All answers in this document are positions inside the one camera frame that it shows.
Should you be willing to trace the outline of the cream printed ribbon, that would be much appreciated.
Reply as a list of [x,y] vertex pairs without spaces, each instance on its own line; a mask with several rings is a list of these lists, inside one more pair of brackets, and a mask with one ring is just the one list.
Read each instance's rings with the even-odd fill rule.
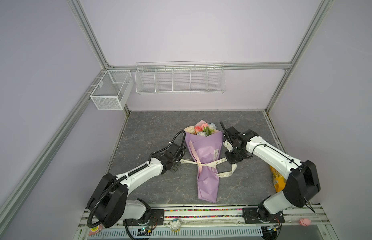
[[[196,162],[195,161],[189,161],[189,160],[184,160],[184,159],[181,159],[180,160],[180,163],[181,164],[193,164],[193,165],[198,165],[199,167],[199,173],[202,172],[203,170],[203,167],[209,167],[209,168],[212,168],[212,169],[217,169],[217,165],[219,164],[222,164],[224,162],[227,162],[228,160],[226,158],[222,158],[222,159],[219,159],[219,160],[216,160],[216,161],[213,161],[211,163],[206,163],[206,164],[202,164],[201,163],[201,160],[197,154],[197,151],[195,150],[194,148],[194,145],[192,143],[192,141],[189,141],[189,147],[192,151],[192,157],[195,158]],[[237,169],[237,164],[233,164],[232,165],[232,170],[229,171],[229,172],[224,172],[224,173],[215,173],[214,174],[219,177],[219,178],[228,178],[230,177],[234,172],[235,170]]]

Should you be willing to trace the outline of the pink purple wrapping paper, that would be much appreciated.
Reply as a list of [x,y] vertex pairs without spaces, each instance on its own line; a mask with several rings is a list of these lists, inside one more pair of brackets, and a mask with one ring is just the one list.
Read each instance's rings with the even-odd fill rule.
[[[194,125],[194,127],[201,126],[204,123],[207,122],[201,120]],[[185,143],[189,153],[191,154],[192,161],[196,162],[195,158],[192,157],[189,141],[192,141],[201,163],[206,164],[219,159],[222,148],[223,133],[216,129],[214,132],[210,132],[209,128],[205,129],[203,132],[206,133],[205,137],[198,136],[197,134],[192,135],[190,133],[186,133]],[[200,200],[208,201],[210,203],[217,202],[220,178],[217,177],[214,172],[217,173],[218,170],[203,167],[202,172],[199,173],[199,167],[197,168],[198,198]]]

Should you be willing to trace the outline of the cream fake rose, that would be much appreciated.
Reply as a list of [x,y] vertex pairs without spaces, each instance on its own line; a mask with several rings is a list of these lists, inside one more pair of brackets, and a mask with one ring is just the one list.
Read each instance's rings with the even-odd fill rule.
[[186,128],[184,129],[184,131],[185,131],[186,133],[190,133],[190,134],[192,134],[192,135],[195,135],[195,134],[196,134],[196,130],[195,130],[195,127],[194,127],[194,126],[186,127]]

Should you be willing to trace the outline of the red pink fake rose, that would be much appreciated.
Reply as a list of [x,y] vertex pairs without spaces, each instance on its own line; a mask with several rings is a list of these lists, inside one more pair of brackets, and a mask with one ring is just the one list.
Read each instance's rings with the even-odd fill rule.
[[203,130],[202,126],[195,126],[195,134],[198,134],[198,133],[203,132],[203,131],[204,130]]

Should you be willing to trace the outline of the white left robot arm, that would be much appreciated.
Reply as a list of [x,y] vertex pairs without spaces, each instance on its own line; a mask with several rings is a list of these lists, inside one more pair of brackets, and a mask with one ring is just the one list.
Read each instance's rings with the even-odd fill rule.
[[104,175],[87,203],[90,211],[87,227],[110,228],[120,219],[135,220],[141,225],[149,223],[152,208],[142,199],[128,200],[128,196],[148,180],[167,171],[176,172],[185,151],[152,153],[148,161],[133,170],[116,176]]

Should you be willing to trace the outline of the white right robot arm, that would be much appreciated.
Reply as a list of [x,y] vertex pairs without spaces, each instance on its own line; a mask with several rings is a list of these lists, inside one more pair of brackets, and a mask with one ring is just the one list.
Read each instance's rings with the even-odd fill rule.
[[256,210],[250,212],[253,219],[269,223],[290,207],[312,208],[310,200],[321,190],[313,162],[301,161],[282,152],[252,130],[243,133],[234,127],[224,130],[224,145],[227,148],[225,157],[230,164],[256,156],[276,169],[286,180],[282,191],[265,198]]

